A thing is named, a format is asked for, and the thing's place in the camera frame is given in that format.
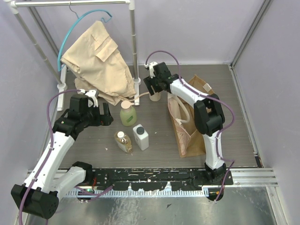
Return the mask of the beige cylindrical bottle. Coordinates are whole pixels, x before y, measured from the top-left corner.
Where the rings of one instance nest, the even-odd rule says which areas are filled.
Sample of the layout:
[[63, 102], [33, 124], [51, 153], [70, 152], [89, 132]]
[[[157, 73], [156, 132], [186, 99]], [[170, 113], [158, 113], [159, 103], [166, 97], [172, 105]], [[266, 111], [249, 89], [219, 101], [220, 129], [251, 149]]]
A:
[[154, 95], [150, 95], [149, 98], [151, 101], [157, 102], [161, 99], [161, 93], [155, 93]]

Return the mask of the green lotion pump bottle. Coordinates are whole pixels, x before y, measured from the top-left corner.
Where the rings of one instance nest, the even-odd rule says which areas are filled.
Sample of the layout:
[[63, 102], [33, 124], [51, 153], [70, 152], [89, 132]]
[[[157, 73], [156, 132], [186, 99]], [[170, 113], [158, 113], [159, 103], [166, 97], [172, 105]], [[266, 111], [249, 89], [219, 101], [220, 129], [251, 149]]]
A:
[[136, 123], [137, 114], [134, 108], [134, 103], [128, 100], [121, 102], [120, 119], [124, 126], [129, 127]]

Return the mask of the clear amber liquid bottle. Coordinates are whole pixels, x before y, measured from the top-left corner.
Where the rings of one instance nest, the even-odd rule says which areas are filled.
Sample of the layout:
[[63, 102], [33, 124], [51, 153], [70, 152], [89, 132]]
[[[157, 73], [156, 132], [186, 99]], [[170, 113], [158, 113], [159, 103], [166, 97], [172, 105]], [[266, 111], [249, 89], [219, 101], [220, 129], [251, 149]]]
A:
[[123, 131], [118, 131], [115, 133], [114, 138], [118, 147], [122, 151], [126, 153], [132, 153], [133, 151], [132, 143], [129, 136], [126, 133], [124, 133]]

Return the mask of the white bottle black cap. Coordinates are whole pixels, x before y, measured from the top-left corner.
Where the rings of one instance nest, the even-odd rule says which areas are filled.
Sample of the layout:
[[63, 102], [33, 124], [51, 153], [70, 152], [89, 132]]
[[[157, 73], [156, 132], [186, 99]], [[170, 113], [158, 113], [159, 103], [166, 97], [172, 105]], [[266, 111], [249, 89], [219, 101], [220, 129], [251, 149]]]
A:
[[141, 124], [138, 124], [133, 127], [133, 133], [139, 148], [141, 150], [146, 150], [149, 147], [149, 134], [145, 128]]

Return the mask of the brown canvas bag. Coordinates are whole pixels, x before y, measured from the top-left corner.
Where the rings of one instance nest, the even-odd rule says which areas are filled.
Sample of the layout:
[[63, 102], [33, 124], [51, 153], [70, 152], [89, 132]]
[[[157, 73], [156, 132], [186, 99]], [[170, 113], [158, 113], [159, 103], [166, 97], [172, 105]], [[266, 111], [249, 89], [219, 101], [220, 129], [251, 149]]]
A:
[[195, 127], [194, 109], [183, 99], [179, 101], [167, 94], [167, 106], [178, 145], [179, 156], [195, 157], [205, 155], [205, 144], [202, 134]]

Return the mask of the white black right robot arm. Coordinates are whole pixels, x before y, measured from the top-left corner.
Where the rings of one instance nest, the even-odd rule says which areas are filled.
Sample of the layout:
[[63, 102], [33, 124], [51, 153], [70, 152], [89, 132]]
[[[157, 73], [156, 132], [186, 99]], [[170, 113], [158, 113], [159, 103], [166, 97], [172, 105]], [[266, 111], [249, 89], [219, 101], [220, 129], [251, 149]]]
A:
[[225, 116], [216, 94], [205, 94], [188, 84], [178, 74], [172, 75], [167, 65], [152, 62], [144, 65], [149, 76], [143, 79], [150, 95], [167, 91], [188, 103], [194, 110], [194, 123], [202, 134], [206, 150], [205, 178], [215, 185], [224, 177], [226, 164], [222, 155], [221, 135]]

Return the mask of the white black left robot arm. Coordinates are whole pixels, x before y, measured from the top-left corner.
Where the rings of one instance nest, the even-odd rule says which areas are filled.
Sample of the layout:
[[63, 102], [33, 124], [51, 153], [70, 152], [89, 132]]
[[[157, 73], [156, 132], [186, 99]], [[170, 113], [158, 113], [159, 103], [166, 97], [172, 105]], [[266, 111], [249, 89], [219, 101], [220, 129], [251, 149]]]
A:
[[101, 114], [96, 97], [75, 94], [69, 108], [50, 126], [50, 141], [37, 165], [23, 182], [15, 184], [11, 196], [19, 209], [19, 216], [28, 213], [50, 219], [59, 201], [75, 186], [90, 185], [94, 180], [92, 165], [75, 162], [59, 179], [54, 176], [78, 135], [88, 127], [109, 126], [113, 122], [108, 103]]

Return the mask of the white metal clothes rack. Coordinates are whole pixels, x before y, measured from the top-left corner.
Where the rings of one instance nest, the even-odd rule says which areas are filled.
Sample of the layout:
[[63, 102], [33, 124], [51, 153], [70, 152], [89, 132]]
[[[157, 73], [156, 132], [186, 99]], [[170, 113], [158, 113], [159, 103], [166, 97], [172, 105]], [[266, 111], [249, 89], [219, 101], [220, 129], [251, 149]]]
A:
[[56, 46], [52, 36], [50, 35], [47, 27], [45, 26], [43, 20], [39, 16], [39, 13], [36, 10], [36, 7], [52, 7], [52, 6], [79, 6], [79, 5], [100, 5], [100, 4], [127, 4], [130, 12], [130, 22], [131, 22], [131, 38], [132, 38], [132, 57], [133, 57], [133, 80], [134, 80], [134, 89], [135, 89], [135, 97], [134, 97], [134, 105], [138, 106], [140, 104], [140, 91], [139, 85], [141, 84], [141, 79], [139, 77], [138, 70], [138, 58], [137, 58], [137, 44], [136, 44], [136, 30], [135, 30], [135, 2], [133, 0], [59, 0], [59, 1], [16, 1], [16, 0], [5, 0], [4, 1], [12, 14], [16, 17], [17, 21], [25, 31], [26, 35], [32, 42], [36, 51], [39, 53], [40, 57], [43, 59], [45, 64], [47, 65], [51, 74], [55, 77], [57, 81], [57, 89], [61, 93], [67, 89], [66, 85], [66, 75], [67, 68], [64, 66], [62, 69], [56, 71], [54, 67], [51, 65], [49, 59], [46, 54], [38, 44], [36, 38], [33, 33], [30, 31], [29, 27], [21, 17], [19, 13], [19, 8], [27, 8], [31, 14], [31, 17], [36, 22], [38, 28], [44, 35], [48, 45], [52, 49], [53, 53], [58, 57], [61, 54], [61, 51]]

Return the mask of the beige cargo shorts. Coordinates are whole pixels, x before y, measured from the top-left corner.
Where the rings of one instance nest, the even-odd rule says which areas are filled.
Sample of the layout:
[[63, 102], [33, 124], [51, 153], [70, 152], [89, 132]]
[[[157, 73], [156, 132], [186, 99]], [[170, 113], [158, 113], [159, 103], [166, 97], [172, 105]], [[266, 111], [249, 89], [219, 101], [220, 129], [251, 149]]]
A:
[[112, 105], [138, 95], [128, 65], [104, 24], [95, 21], [62, 55], [60, 62], [76, 76], [75, 87], [96, 90]]

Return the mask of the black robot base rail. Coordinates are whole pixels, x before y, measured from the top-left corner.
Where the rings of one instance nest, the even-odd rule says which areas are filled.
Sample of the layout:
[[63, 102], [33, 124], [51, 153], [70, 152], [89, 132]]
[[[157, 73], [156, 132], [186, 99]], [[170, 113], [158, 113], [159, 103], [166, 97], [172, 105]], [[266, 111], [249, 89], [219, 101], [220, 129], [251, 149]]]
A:
[[93, 170], [89, 182], [78, 185], [95, 186], [97, 190], [113, 186], [115, 191], [162, 191], [170, 185], [172, 191], [193, 191], [205, 185], [221, 185], [222, 181], [209, 181], [202, 168], [99, 168]]

